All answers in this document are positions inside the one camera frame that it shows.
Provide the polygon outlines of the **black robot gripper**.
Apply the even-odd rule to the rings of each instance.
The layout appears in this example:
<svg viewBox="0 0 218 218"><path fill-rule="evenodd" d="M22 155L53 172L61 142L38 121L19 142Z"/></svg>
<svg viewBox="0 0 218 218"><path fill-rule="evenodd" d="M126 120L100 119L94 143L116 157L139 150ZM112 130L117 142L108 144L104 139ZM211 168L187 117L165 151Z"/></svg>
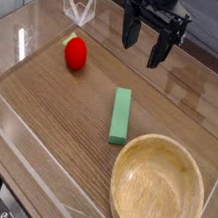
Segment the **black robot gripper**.
<svg viewBox="0 0 218 218"><path fill-rule="evenodd" d="M125 0L122 43L125 49L137 43L141 21L159 27L158 41L152 47L147 67L157 68L169 54L173 45L180 42L179 32L185 31L192 21L191 14L180 0Z"/></svg>

